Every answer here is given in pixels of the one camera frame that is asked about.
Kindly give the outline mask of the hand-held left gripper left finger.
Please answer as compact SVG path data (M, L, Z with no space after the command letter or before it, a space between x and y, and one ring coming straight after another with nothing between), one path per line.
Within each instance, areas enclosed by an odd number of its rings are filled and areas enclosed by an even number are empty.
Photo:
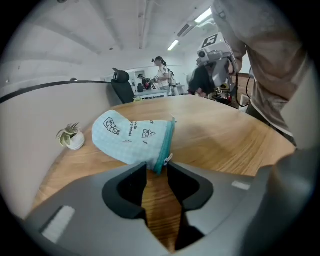
M24 225L58 256L167 256L142 207L145 162L77 179L37 206Z

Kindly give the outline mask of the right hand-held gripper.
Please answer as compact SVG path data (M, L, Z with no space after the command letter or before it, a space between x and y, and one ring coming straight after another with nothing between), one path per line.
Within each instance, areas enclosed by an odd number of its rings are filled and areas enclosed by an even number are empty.
M197 51L197 65L188 80L188 93L206 97L220 87L226 79L238 72L232 48L221 32L204 39Z

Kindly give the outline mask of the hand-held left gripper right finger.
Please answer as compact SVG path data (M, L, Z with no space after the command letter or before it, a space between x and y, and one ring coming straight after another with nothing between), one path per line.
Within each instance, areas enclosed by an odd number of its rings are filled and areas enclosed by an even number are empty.
M178 252L242 252L258 210L258 178L167 164L168 184L181 205Z

